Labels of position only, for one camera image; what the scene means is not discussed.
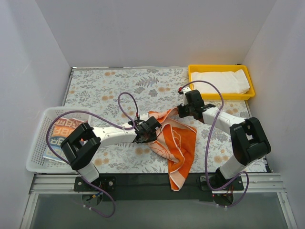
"floral tablecloth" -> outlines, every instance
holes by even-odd
[[[186,68],[147,68],[119,70],[75,70],[69,87],[65,106],[84,106],[92,112],[117,124],[128,122],[119,109],[117,97],[121,92],[134,95],[140,113],[165,111],[182,102],[177,93],[180,86],[188,82]],[[135,116],[134,104],[127,95],[121,97],[123,108]],[[205,101],[220,106],[219,101]],[[224,111],[238,117],[248,118],[244,101],[226,101]],[[180,119],[182,123],[197,128],[195,159],[191,172],[203,172],[204,151],[209,125],[195,121],[192,117]],[[91,126],[105,127],[108,124],[92,118]],[[215,129],[208,155],[208,171],[214,172],[232,155],[228,134]],[[146,144],[118,144],[100,148],[93,158],[100,173],[166,173],[167,160],[155,154]],[[265,172],[263,160],[247,168],[249,172]]]

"yellow plastic tray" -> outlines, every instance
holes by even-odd
[[[236,72],[238,70],[242,69],[247,77],[247,80],[250,85],[249,91],[247,91],[245,94],[222,94],[223,98],[226,100],[248,100],[251,97],[255,96],[255,91],[251,82],[251,78],[248,72],[248,69],[245,65],[202,65],[202,64],[191,64],[188,67],[189,70],[189,82],[192,81],[192,73],[198,72],[198,73],[205,73],[205,72]],[[201,97],[203,99],[220,99],[220,96],[215,94],[201,94]]]

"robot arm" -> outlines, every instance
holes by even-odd
[[[183,104],[178,106],[180,117],[193,116],[202,123],[213,124],[218,108],[212,104],[205,105],[198,90],[184,88],[180,94],[183,95]],[[215,127],[231,136],[234,154],[211,178],[212,186],[217,188],[226,184],[253,161],[270,153],[271,147],[259,120],[255,117],[244,119],[221,112]]]
[[[73,170],[78,171],[89,182],[99,177],[99,172],[91,161],[97,149],[119,143],[146,143],[157,140],[156,131],[161,124],[155,117],[141,115],[135,121],[123,124],[123,129],[116,127],[91,127],[83,123],[77,127],[61,144],[61,148]]]

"white basket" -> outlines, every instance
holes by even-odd
[[[26,163],[26,168],[30,172],[36,173],[75,173],[71,167],[65,163],[53,162],[43,158],[43,153],[47,148],[46,134],[51,122],[59,115],[72,110],[90,111],[84,107],[50,107],[43,113],[43,117],[36,130],[33,143],[30,148],[30,154]],[[76,118],[90,124],[91,115],[84,113],[71,113],[64,118]]]

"white towel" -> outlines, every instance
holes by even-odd
[[[204,80],[212,83],[224,94],[244,94],[250,89],[247,77],[242,69],[234,72],[192,73],[192,81]],[[194,89],[201,94],[215,94],[217,91],[206,83],[194,83]]]

